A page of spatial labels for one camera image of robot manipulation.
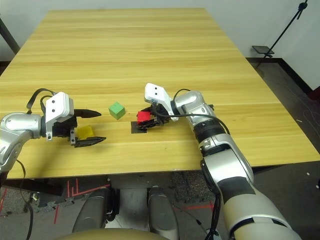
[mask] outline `black metal stand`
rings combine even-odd
[[[285,34],[285,32],[287,31],[287,29],[290,27],[290,25],[293,23],[293,21],[296,19],[299,19],[303,10],[307,8],[308,4],[307,4],[308,0],[305,0],[305,2],[301,2],[299,4],[298,7],[298,11],[296,12],[296,14],[293,16],[293,18],[291,19],[291,21],[289,22],[289,24],[285,27],[285,29],[283,30],[283,32],[280,34],[280,36],[277,38],[277,40],[275,40],[274,44],[272,45],[272,47],[268,50],[268,52],[266,52],[264,54],[264,57],[261,59],[261,61],[258,63],[258,65],[255,67],[255,69],[257,69],[260,64],[263,62],[263,59],[265,59],[267,56],[270,55],[270,53],[272,52],[272,49],[275,47],[275,45],[279,42],[279,40],[281,39],[281,37]]]
[[[20,50],[20,47],[14,37],[9,32],[8,28],[4,24],[4,22],[0,18],[0,35],[3,37],[3,39],[6,41],[6,43],[9,45],[9,47],[12,49],[14,54],[17,54]]]

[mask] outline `yellow block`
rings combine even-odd
[[[76,132],[76,136],[79,140],[85,140],[89,137],[94,137],[94,130],[90,125],[84,126],[84,127],[79,127]]]

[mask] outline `white wall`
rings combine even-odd
[[[311,89],[320,86],[320,1],[308,1],[309,7],[288,32],[289,45],[283,59]]]
[[[297,11],[302,0],[0,0],[0,14],[11,34],[22,46],[49,10],[62,9],[115,9],[115,8],[206,8],[226,34],[233,40],[245,57],[257,57],[252,45],[271,46],[285,25]],[[303,45],[296,34],[297,24],[311,22],[317,15],[320,1],[310,0],[309,8],[302,18],[295,21],[288,33],[274,49],[275,57],[292,62],[294,55],[289,50],[294,44]],[[0,37],[0,61],[14,57],[11,49]],[[294,63],[298,74],[299,64]],[[310,85],[314,79],[310,74],[301,77]]]

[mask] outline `black pad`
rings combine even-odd
[[[250,186],[247,179],[242,176],[230,177],[218,182],[218,186],[221,190],[224,204],[238,195],[242,194],[256,194],[255,190]]]

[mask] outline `black cable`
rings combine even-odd
[[[31,108],[32,108],[32,105],[34,104],[37,96],[39,93],[41,92],[50,92],[53,95],[55,95],[56,93],[54,91],[51,91],[49,89],[46,89],[46,88],[39,88],[38,90],[36,90],[33,95],[31,96],[30,100],[28,101],[28,103],[26,104],[26,108],[28,109],[28,111],[26,112],[26,114],[32,114],[32,111],[31,111]]]
[[[161,114],[157,111],[154,103],[152,104],[152,110],[156,115],[158,115],[159,117],[163,117],[163,118],[175,118],[175,117],[179,118],[179,117],[199,116],[199,117],[206,117],[206,118],[214,119],[214,120],[218,121],[224,127],[226,133],[230,135],[230,131],[229,131],[228,127],[226,126],[226,124],[223,121],[221,121],[219,118],[217,118],[216,116],[211,116],[211,115],[207,115],[207,114],[198,114],[198,113],[164,115],[164,114]]]
[[[21,165],[22,171],[23,171],[23,179],[22,179],[21,184],[20,184],[20,195],[21,195],[23,201],[25,202],[25,205],[27,206],[27,208],[29,209],[29,212],[30,212],[29,230],[28,230],[28,233],[27,233],[26,238],[25,238],[26,240],[29,240],[30,236],[31,236],[31,232],[32,232],[32,227],[33,227],[33,224],[34,224],[34,211],[32,209],[32,206],[30,205],[30,203],[28,201],[26,201],[24,196],[22,195],[22,186],[24,184],[24,180],[25,180],[25,177],[26,177],[25,166],[18,159],[16,161]]]
[[[215,195],[212,218],[211,218],[211,227],[209,233],[205,237],[204,240],[212,240],[214,239],[214,235],[217,234],[216,229],[218,225],[219,215],[221,208],[221,195]]]
[[[177,91],[177,92],[175,93],[175,95],[174,95],[174,97],[173,97],[173,101],[175,101],[178,93],[180,93],[181,91],[189,91],[189,92],[190,92],[191,90],[189,90],[189,89],[187,89],[187,88],[181,88],[179,91]]]
[[[41,99],[40,99],[40,107],[41,107],[41,110],[42,110],[43,115],[46,115],[46,106],[45,106],[43,100],[44,100],[45,98],[51,98],[51,97],[52,97],[52,96],[50,96],[50,95],[45,95],[45,96],[41,97]]]

